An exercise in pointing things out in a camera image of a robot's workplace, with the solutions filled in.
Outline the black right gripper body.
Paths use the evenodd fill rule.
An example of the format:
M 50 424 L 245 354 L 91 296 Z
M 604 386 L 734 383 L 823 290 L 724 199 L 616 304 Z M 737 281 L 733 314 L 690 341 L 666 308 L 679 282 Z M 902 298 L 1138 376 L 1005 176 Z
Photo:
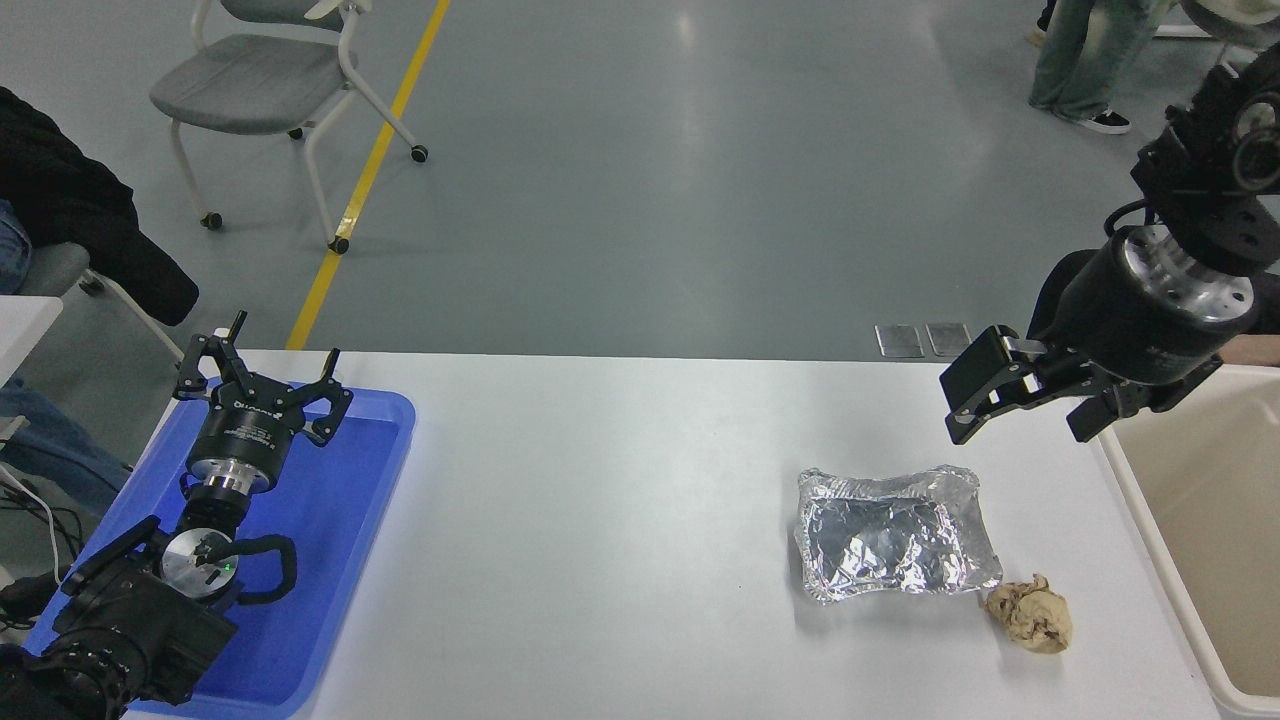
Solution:
M 1252 279 L 1204 265 L 1169 232 L 1121 232 L 1052 269 L 1052 343 L 1125 380 L 1180 380 L 1252 323 Z

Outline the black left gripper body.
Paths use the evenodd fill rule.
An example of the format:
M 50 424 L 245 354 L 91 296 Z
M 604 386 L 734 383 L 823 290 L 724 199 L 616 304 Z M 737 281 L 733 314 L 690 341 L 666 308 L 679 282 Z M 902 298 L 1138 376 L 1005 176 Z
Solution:
M 236 461 L 262 478 L 278 478 L 308 402 L 297 387 L 266 377 L 221 383 L 188 454 L 188 473 L 209 475 L 215 462 Z

